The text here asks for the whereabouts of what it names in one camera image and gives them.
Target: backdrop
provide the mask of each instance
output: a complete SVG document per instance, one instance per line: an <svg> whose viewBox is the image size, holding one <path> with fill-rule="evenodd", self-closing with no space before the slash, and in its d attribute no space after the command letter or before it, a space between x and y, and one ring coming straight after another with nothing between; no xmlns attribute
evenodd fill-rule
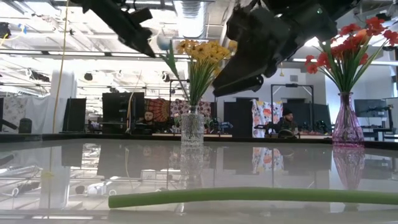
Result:
<svg viewBox="0 0 398 224"><path fill-rule="evenodd" d="M272 118L271 103L252 100L253 106L251 108L253 116L252 136L254 138L264 138L265 131L261 129L254 129L258 124L268 124L273 121L274 124L278 123L282 117L282 102L274 102L274 117Z"/></svg>
<svg viewBox="0 0 398 224"><path fill-rule="evenodd" d="M171 102L171 112L172 114L178 113L188 113L189 104L187 101L175 100ZM170 116L169 111L170 102L165 99L145 99L145 111L151 111L154 113L155 122L166 122L167 118ZM211 115L211 103L209 102L199 102L199 112L204 114L205 117Z"/></svg>

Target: light fixture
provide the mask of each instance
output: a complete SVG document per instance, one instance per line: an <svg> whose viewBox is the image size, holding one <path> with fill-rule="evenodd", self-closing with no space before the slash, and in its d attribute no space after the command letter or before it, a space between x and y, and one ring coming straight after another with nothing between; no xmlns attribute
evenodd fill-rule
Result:
<svg viewBox="0 0 398 224"><path fill-rule="evenodd" d="M165 71L162 72L162 80L163 80L163 82L169 82L170 81L170 75L167 74Z"/></svg>
<svg viewBox="0 0 398 224"><path fill-rule="evenodd" d="M122 79L123 78L122 70L119 70L119 72L116 74L116 78L118 78L118 79Z"/></svg>
<svg viewBox="0 0 398 224"><path fill-rule="evenodd" d="M85 80L92 81L92 79L93 79L93 74L91 74L90 72L86 72L85 73Z"/></svg>
<svg viewBox="0 0 398 224"><path fill-rule="evenodd" d="M50 55L62 55L62 51L49 51ZM68 56L105 56L103 52L65 52L65 55Z"/></svg>
<svg viewBox="0 0 398 224"><path fill-rule="evenodd" d="M38 50L0 50L0 54L24 54L24 55L31 55L31 54L42 54L41 51Z"/></svg>
<svg viewBox="0 0 398 224"><path fill-rule="evenodd" d="M30 68L27 68L27 69L25 70L25 75L26 75L27 77L31 77L31 76L32 76L32 70L31 70Z"/></svg>

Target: pink glass vase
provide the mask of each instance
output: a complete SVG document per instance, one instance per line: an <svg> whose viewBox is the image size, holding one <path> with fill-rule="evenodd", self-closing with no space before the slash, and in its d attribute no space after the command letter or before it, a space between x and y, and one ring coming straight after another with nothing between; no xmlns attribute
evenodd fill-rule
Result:
<svg viewBox="0 0 398 224"><path fill-rule="evenodd" d="M339 93L340 110L333 132L333 145L339 147L363 147L364 137L358 118L351 106L353 93Z"/></svg>

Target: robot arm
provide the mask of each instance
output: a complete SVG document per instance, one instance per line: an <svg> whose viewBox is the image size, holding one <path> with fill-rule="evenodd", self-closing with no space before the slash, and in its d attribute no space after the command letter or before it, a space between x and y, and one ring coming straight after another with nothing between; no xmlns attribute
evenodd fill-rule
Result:
<svg viewBox="0 0 398 224"><path fill-rule="evenodd" d="M238 42L236 54L213 82L215 96L252 90L275 74L277 65L306 41L337 35L336 20L360 0L262 0L265 7L237 5L227 22L227 37Z"/></svg>

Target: reflective table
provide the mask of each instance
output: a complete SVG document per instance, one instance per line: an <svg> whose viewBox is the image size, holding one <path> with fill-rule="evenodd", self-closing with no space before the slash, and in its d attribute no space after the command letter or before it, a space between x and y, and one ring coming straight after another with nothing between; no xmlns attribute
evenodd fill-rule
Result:
<svg viewBox="0 0 398 224"><path fill-rule="evenodd" d="M329 144L71 139L0 144L0 223L397 223L392 205L224 201L110 210L110 195L215 187L398 192L398 152Z"/></svg>

